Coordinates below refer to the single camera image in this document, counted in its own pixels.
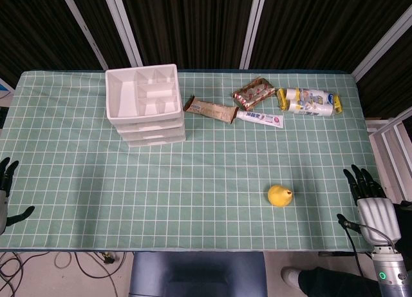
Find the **white plastic drawer organizer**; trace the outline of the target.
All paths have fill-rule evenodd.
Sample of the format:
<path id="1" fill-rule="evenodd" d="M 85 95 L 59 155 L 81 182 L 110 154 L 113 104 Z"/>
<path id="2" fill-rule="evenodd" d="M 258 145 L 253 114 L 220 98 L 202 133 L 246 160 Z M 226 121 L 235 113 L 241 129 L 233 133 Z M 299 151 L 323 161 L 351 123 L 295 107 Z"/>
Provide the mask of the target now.
<path id="1" fill-rule="evenodd" d="M 106 72 L 106 113 L 130 148 L 186 139 L 175 64 Z"/>

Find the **dark blue chair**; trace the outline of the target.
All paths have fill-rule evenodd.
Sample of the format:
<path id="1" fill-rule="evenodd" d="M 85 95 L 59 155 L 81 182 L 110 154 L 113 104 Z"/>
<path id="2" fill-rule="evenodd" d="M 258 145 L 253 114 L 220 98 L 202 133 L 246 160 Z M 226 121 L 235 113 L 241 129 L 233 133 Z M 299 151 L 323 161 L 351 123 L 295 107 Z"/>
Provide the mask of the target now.
<path id="1" fill-rule="evenodd" d="M 135 252 L 129 297 L 268 297 L 262 252 Z"/>

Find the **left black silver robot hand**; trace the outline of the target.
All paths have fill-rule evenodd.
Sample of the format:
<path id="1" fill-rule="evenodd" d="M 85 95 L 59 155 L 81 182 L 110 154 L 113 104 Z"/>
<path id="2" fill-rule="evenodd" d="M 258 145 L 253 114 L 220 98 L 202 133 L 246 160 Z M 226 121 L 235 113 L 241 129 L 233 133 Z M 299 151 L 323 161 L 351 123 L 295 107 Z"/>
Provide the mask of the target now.
<path id="1" fill-rule="evenodd" d="M 23 213 L 8 216 L 8 200 L 12 187 L 14 171 L 19 165 L 19 161 L 10 162 L 10 157 L 0 161 L 0 235 L 7 227 L 26 220 L 35 210 L 35 206 L 29 206 Z"/>

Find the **white toothpaste tube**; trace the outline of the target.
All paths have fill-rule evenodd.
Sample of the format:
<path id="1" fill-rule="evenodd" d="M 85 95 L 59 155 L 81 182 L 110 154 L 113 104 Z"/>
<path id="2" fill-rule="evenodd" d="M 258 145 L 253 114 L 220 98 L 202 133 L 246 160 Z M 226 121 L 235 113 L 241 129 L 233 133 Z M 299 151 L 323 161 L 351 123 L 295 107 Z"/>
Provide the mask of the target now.
<path id="1" fill-rule="evenodd" d="M 282 115 L 270 115 L 266 113 L 258 113 L 252 111 L 237 111 L 236 118 L 246 122 L 272 126 L 276 128 L 284 128 Z"/>

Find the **black trouser leg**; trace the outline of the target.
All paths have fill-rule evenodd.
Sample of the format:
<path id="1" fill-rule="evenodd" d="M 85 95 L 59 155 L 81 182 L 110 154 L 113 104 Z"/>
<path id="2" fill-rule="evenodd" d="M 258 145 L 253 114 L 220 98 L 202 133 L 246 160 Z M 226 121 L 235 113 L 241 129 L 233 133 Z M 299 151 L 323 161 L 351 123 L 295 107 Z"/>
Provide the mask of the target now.
<path id="1" fill-rule="evenodd" d="M 298 284 L 307 297 L 382 297 L 377 281 L 322 267 L 301 271 Z"/>

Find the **white metal rack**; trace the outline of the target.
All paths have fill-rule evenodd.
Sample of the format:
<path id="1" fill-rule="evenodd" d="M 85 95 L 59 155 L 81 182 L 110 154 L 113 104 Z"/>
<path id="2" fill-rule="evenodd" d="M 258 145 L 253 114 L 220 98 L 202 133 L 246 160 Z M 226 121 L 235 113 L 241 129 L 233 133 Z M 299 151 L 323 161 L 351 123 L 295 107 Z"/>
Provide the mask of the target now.
<path id="1" fill-rule="evenodd" d="M 395 118 L 367 120 L 380 183 L 393 202 L 412 202 L 412 107 Z"/>

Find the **white bag rolls pack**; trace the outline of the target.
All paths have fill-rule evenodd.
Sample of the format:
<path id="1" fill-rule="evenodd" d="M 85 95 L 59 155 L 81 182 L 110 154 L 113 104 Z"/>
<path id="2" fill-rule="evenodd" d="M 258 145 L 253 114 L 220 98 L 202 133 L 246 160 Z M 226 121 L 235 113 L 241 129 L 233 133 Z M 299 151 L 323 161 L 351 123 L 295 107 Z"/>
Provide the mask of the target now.
<path id="1" fill-rule="evenodd" d="M 343 111 L 340 97 L 323 90 L 280 88 L 277 98 L 281 111 L 298 115 L 331 117 Z"/>

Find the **green checked tablecloth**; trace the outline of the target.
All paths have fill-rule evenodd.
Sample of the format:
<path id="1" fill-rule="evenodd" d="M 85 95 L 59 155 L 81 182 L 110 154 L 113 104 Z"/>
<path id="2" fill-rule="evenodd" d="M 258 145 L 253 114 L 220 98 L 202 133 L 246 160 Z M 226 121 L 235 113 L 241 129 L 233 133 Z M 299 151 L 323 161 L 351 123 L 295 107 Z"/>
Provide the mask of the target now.
<path id="1" fill-rule="evenodd" d="M 343 169 L 377 168 L 352 76 L 269 73 L 278 86 L 337 93 L 330 117 L 285 113 L 284 128 L 191 113 L 183 142 L 130 148 L 106 117 L 102 72 L 24 72 L 0 133 L 19 161 L 0 235 L 27 249 L 346 251 L 337 222 L 357 219 Z M 287 187 L 285 207 L 268 201 Z"/>

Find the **white shoe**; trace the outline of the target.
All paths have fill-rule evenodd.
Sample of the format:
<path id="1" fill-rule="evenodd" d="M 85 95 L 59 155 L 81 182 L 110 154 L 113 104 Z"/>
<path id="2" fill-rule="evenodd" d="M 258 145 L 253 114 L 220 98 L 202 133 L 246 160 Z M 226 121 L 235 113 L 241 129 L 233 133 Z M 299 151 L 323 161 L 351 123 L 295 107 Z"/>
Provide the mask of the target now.
<path id="1" fill-rule="evenodd" d="M 299 275 L 302 270 L 294 267 L 284 267 L 281 269 L 281 278 L 289 286 L 301 290 L 299 286 Z"/>

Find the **brown snack bar wrapper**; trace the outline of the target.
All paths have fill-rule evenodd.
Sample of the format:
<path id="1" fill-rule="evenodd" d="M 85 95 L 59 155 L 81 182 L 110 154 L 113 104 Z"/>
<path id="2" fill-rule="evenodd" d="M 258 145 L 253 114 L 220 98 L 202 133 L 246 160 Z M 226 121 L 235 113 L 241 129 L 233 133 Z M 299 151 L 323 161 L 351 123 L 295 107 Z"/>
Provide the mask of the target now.
<path id="1" fill-rule="evenodd" d="M 232 124 L 239 110 L 235 106 L 224 106 L 213 102 L 201 101 L 192 96 L 183 107 L 185 112 L 203 115 L 204 117 Z"/>

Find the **white frame post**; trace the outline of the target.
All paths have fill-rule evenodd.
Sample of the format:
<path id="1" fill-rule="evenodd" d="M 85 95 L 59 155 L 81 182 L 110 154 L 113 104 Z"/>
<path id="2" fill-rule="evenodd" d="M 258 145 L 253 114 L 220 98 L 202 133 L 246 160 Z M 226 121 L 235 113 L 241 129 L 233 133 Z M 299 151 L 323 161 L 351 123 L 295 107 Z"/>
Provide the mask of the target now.
<path id="1" fill-rule="evenodd" d="M 92 33 L 90 32 L 85 20 L 83 19 L 83 16 L 79 10 L 79 8 L 77 7 L 76 3 L 74 0 L 64 0 L 68 6 L 68 8 L 70 9 L 70 12 L 72 13 L 72 15 L 74 16 L 77 24 L 79 25 L 82 33 L 84 34 L 87 42 L 89 43 L 91 49 L 93 50 L 97 60 L 99 61 L 101 67 L 103 70 L 107 70 L 108 69 L 108 64 L 104 58 L 104 56 L 102 55 L 100 49 L 98 48 Z"/>
<path id="2" fill-rule="evenodd" d="M 143 66 L 123 0 L 106 0 L 106 3 L 131 66 Z"/>
<path id="3" fill-rule="evenodd" d="M 377 44 L 352 71 L 355 82 L 359 82 L 389 49 L 412 27 L 412 4 L 396 20 Z"/>
<path id="4" fill-rule="evenodd" d="M 264 4 L 265 0 L 252 0 L 252 5 L 247 24 L 247 31 L 244 38 L 243 49 L 239 64 L 240 70 L 247 70 L 249 68 Z"/>

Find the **yellow pear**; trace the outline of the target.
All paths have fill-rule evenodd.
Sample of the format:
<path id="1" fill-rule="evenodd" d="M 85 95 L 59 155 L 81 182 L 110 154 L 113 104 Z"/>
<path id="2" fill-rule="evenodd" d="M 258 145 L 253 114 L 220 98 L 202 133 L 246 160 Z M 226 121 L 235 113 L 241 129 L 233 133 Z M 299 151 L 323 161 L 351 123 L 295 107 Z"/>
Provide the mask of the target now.
<path id="1" fill-rule="evenodd" d="M 271 186 L 268 190 L 268 201 L 276 207 L 285 207 L 291 203 L 293 199 L 293 193 L 287 187 L 280 185 Z"/>

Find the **blue white box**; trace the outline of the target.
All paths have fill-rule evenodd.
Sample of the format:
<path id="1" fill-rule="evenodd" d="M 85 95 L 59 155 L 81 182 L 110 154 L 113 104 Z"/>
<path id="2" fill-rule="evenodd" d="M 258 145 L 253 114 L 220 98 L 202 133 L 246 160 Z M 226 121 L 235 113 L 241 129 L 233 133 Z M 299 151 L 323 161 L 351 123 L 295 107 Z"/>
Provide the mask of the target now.
<path id="1" fill-rule="evenodd" d="M 0 99 L 5 99 L 14 94 L 15 89 L 11 87 L 6 81 L 0 78 Z"/>

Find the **gold red snack package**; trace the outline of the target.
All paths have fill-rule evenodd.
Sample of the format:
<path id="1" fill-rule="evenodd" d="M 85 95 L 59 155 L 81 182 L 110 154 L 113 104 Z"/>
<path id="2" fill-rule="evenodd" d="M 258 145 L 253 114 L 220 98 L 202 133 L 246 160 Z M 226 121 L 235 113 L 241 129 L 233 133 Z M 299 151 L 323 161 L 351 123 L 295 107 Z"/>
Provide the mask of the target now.
<path id="1" fill-rule="evenodd" d="M 235 91 L 232 98 L 242 109 L 250 111 L 261 101 L 274 94 L 276 94 L 276 89 L 265 78 L 258 77 Z"/>

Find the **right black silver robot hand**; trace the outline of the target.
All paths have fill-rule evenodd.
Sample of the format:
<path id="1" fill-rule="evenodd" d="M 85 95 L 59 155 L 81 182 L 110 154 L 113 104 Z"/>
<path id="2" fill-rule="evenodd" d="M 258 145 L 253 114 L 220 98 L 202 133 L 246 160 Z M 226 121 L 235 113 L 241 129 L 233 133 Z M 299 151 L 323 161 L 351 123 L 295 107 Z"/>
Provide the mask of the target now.
<path id="1" fill-rule="evenodd" d="M 364 168 L 351 165 L 344 169 L 350 193 L 359 214 L 357 223 L 338 214 L 338 223 L 344 229 L 351 229 L 363 236 L 371 246 L 392 246 L 401 239 L 395 207 L 386 196 L 382 186 Z"/>

